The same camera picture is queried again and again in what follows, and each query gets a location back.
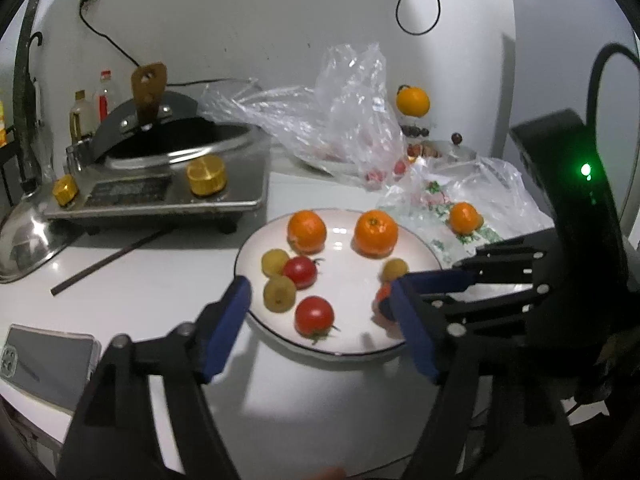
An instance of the red bottle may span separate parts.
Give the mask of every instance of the red bottle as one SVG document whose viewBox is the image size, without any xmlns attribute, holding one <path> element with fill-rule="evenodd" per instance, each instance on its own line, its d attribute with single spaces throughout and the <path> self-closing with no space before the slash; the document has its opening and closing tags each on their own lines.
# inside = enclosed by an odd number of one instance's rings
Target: red bottle
<svg viewBox="0 0 640 480">
<path fill-rule="evenodd" d="M 111 70 L 103 70 L 100 73 L 100 87 L 94 94 L 94 103 L 100 122 L 105 120 L 107 115 L 120 104 L 120 99 L 111 81 Z"/>
</svg>

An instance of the smartphone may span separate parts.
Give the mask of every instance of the smartphone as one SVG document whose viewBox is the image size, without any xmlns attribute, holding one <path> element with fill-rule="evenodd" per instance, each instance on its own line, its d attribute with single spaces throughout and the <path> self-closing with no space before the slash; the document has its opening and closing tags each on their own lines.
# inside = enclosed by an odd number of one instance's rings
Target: smartphone
<svg viewBox="0 0 640 480">
<path fill-rule="evenodd" d="M 0 377 L 38 400 L 72 413 L 100 358 L 88 334 L 12 324 L 2 348 Z"/>
</svg>

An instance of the chopstick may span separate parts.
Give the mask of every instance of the chopstick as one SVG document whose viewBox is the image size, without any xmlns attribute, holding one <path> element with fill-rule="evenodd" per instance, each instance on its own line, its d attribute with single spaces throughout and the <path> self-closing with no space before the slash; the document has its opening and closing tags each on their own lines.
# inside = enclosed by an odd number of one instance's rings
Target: chopstick
<svg viewBox="0 0 640 480">
<path fill-rule="evenodd" d="M 107 256 L 106 258 L 100 260 L 99 262 L 94 263 L 92 266 L 87 267 L 85 270 L 81 270 L 80 272 L 78 272 L 77 274 L 73 275 L 71 278 L 69 278 L 68 280 L 65 280 L 64 282 L 60 283 L 59 285 L 56 285 L 55 287 L 53 287 L 51 289 L 51 295 L 52 296 L 57 296 L 58 294 L 60 294 L 60 292 L 63 292 L 64 290 L 67 290 L 71 285 L 76 284 L 77 282 L 79 282 L 80 280 L 83 280 L 84 278 L 86 278 L 87 276 L 93 274 L 96 270 L 100 270 L 101 268 L 109 265 L 111 262 L 114 262 L 115 260 L 117 260 L 118 258 L 120 258 L 121 256 L 124 256 L 127 253 L 130 253 L 131 251 L 134 251 L 136 249 L 139 249 L 140 247 L 142 247 L 143 245 L 146 245 L 154 240 L 156 240 L 156 238 L 159 238 L 165 234 L 170 233 L 171 231 L 173 231 L 175 228 L 174 227 L 166 227 L 164 229 L 160 229 L 159 231 L 150 234 L 149 236 L 142 238 L 142 240 L 138 240 L 137 242 L 132 243 L 131 245 L 124 247 L 123 249 L 119 250 L 116 253 L 110 254 L 110 256 Z"/>
</svg>

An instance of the dried fruit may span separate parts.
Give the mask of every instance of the dried fruit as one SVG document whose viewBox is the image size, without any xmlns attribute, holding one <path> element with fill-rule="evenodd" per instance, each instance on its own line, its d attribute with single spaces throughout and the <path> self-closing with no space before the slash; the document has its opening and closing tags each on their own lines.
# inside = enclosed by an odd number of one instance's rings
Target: dried fruit
<svg viewBox="0 0 640 480">
<path fill-rule="evenodd" d="M 260 264 L 262 266 L 262 272 L 267 278 L 273 276 L 279 276 L 282 274 L 282 269 L 289 261 L 289 255 L 287 251 L 282 249 L 271 249 L 262 255 Z"/>
<path fill-rule="evenodd" d="M 409 266 L 406 261 L 400 258 L 392 258 L 389 260 L 382 269 L 380 274 L 380 280 L 382 282 L 392 282 L 397 280 L 400 276 L 404 276 L 409 272 Z"/>
<path fill-rule="evenodd" d="M 262 298 L 268 310 L 281 314 L 296 304 L 296 285 L 286 276 L 274 276 L 264 286 Z"/>
<path fill-rule="evenodd" d="M 429 137 L 428 128 L 421 128 L 415 124 L 404 124 L 400 126 L 405 137 Z"/>
<path fill-rule="evenodd" d="M 430 144 L 423 144 L 422 145 L 422 156 L 425 157 L 425 158 L 427 158 L 428 156 L 432 156 L 434 158 L 440 158 L 440 152 L 438 150 L 436 150 Z"/>
<path fill-rule="evenodd" d="M 421 144 L 409 144 L 406 147 L 406 154 L 408 157 L 415 158 L 422 155 Z"/>
</svg>

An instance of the blue gripper pad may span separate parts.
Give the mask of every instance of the blue gripper pad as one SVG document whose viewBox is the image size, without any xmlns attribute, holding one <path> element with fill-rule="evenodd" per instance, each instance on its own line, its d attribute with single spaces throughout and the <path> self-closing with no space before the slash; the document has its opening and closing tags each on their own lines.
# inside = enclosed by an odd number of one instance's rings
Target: blue gripper pad
<svg viewBox="0 0 640 480">
<path fill-rule="evenodd" d="M 217 324 L 213 327 L 205 344 L 205 359 L 202 374 L 207 382 L 225 369 L 226 361 L 233 348 L 240 327 L 251 305 L 251 283 L 244 276 L 236 276 L 215 304 L 206 308 L 223 309 Z"/>
<path fill-rule="evenodd" d="M 447 321 L 420 294 L 461 292 L 474 283 L 464 270 L 411 272 L 391 283 L 389 303 L 394 319 L 409 346 L 416 369 L 434 383 L 440 377 L 436 348 L 446 337 Z"/>
</svg>

